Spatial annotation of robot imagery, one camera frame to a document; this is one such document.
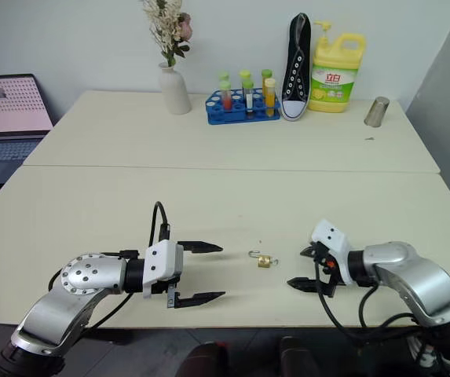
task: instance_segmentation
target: bottle label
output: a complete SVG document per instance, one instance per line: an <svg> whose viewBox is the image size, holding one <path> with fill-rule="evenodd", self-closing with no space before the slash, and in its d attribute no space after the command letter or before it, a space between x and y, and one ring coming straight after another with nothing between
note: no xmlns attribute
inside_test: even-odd
<svg viewBox="0 0 450 377"><path fill-rule="evenodd" d="M346 103L349 101L357 69L337 69L313 65L312 92L315 101Z"/></svg>

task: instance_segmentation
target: pink flower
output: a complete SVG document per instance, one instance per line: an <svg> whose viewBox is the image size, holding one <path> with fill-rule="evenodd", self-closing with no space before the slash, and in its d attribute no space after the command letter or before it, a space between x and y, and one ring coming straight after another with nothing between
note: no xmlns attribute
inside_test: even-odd
<svg viewBox="0 0 450 377"><path fill-rule="evenodd" d="M187 13L181 13L179 19L182 20L179 23L179 27L181 28L181 40L189 41L193 34L192 27L190 26L192 18Z"/></svg>

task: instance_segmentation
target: black sneaker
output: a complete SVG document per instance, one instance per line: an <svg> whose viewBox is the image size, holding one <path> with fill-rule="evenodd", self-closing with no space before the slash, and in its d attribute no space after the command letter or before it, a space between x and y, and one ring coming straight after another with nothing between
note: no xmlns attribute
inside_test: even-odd
<svg viewBox="0 0 450 377"><path fill-rule="evenodd" d="M310 20L299 13L289 27L286 75L282 86L282 113L287 120L297 120L305 112L310 92Z"/></svg>

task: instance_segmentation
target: detergent bottle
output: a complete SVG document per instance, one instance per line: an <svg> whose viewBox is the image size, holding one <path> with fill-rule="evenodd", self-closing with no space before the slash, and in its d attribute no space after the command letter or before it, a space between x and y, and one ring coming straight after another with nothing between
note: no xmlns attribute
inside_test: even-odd
<svg viewBox="0 0 450 377"><path fill-rule="evenodd" d="M315 24L322 26L324 36L317 41L313 55L309 109L316 112L343 112L349 103L366 48L366 39L361 34L345 33L330 44L326 32L331 28L331 23L316 21ZM357 48L345 47L346 42L356 42Z"/></svg>

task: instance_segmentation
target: white table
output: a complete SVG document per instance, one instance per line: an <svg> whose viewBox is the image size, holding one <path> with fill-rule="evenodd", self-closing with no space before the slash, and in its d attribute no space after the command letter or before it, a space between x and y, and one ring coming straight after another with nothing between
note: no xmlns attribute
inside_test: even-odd
<svg viewBox="0 0 450 377"><path fill-rule="evenodd" d="M297 122L211 126L206 98L171 115L160 93L86 92L25 164L439 173L396 101L374 129L363 122L371 101Z"/></svg>
<svg viewBox="0 0 450 377"><path fill-rule="evenodd" d="M161 200L173 240L224 247L187 254L182 297L226 291L204 306L166 309L166 296L133 299L109 327L241 327L330 325L315 294L289 287L313 277L299 255L313 226L327 218L362 248L389 240L411 243L450 273L450 192L436 174L21 167L0 192L0 322L18 323L46 293L48 279L81 253L144 250L152 206ZM259 269L247 251L280 260ZM331 308L358 324L363 288L338 287ZM92 322L124 296L110 296ZM378 324L405 310L382 288L366 317Z"/></svg>

